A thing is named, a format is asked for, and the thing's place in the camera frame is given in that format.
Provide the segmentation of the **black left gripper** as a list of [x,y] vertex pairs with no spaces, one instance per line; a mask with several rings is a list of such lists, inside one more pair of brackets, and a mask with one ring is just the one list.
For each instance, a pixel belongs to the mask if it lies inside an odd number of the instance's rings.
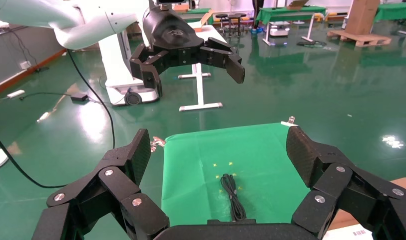
[[130,58],[132,76],[144,87],[163,96],[160,74],[170,67],[198,63],[225,69],[238,84],[245,79],[245,68],[237,49],[226,42],[209,37],[206,41],[175,11],[153,7],[142,19],[149,46],[141,43]]

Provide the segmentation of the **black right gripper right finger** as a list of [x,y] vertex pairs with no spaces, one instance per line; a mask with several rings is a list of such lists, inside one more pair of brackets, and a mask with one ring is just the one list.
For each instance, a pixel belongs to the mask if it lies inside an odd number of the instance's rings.
[[322,239],[339,210],[348,212],[375,240],[406,240],[406,189],[353,164],[337,147],[288,129],[287,156],[309,193],[292,223]]

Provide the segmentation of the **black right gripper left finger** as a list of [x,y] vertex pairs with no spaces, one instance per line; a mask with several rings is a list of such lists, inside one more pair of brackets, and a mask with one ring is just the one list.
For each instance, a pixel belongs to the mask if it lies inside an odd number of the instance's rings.
[[156,238],[170,224],[139,187],[150,156],[149,133],[141,128],[130,144],[107,151],[93,171],[48,197],[33,239],[82,240],[106,215],[132,240]]

